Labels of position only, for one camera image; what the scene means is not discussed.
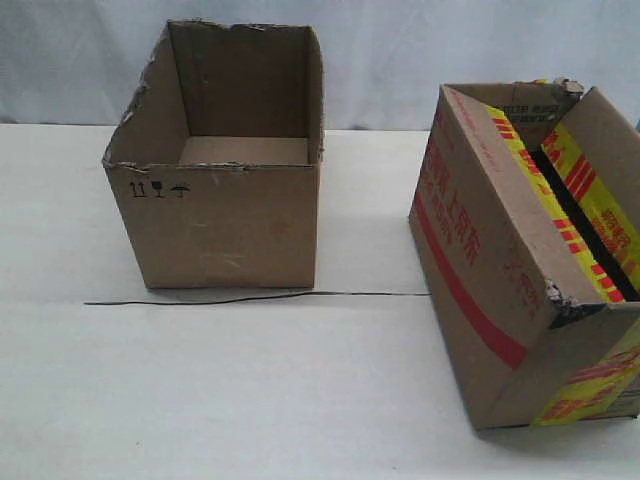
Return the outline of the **cardboard box with yellow tape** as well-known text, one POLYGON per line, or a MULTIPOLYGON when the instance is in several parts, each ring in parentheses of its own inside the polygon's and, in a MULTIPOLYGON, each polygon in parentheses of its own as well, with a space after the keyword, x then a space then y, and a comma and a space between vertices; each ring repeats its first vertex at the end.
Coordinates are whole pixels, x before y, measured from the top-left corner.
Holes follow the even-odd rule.
POLYGON ((597 88, 444 84, 409 224, 472 425, 639 413, 639 134, 597 88))

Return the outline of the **open plain cardboard box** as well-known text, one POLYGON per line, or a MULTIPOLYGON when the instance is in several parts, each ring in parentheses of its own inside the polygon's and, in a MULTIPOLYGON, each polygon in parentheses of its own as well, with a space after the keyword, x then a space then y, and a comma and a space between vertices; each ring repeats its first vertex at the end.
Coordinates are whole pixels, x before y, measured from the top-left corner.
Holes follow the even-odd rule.
POLYGON ((323 150, 313 28, 168 21, 102 158, 145 285, 312 287, 323 150))

